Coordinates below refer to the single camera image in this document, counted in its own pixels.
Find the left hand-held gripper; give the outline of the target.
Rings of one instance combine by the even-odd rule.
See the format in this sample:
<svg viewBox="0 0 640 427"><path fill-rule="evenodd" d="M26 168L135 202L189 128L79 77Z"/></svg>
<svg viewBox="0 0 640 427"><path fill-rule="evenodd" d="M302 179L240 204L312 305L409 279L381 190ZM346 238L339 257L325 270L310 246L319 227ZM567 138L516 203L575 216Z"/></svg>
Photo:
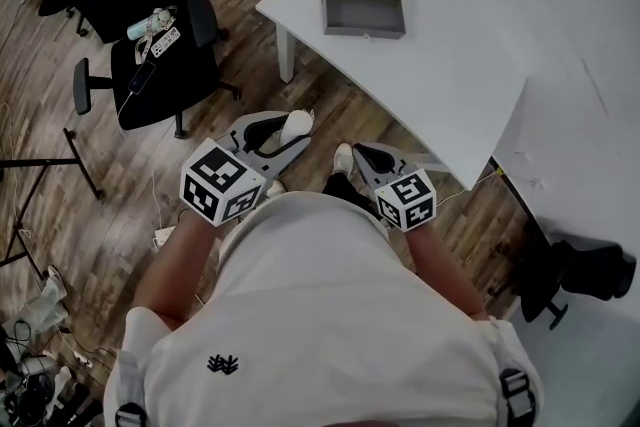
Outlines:
<svg viewBox="0 0 640 427"><path fill-rule="evenodd" d="M232 131L240 149L260 149L280 131L285 111L260 111L238 118ZM181 169L180 199L203 219L219 227L253 210L278 171L284 171L307 149L311 136L300 135L271 153L227 149L205 139Z"/></svg>

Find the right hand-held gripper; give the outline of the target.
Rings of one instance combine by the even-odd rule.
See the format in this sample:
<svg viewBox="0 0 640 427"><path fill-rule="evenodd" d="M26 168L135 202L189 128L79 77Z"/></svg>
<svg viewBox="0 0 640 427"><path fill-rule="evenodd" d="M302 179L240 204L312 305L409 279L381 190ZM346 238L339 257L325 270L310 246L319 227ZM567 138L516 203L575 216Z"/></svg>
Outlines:
<svg viewBox="0 0 640 427"><path fill-rule="evenodd" d="M436 191L427 172L382 143L353 145L354 160L379 215L402 232L428 223L436 215Z"/></svg>

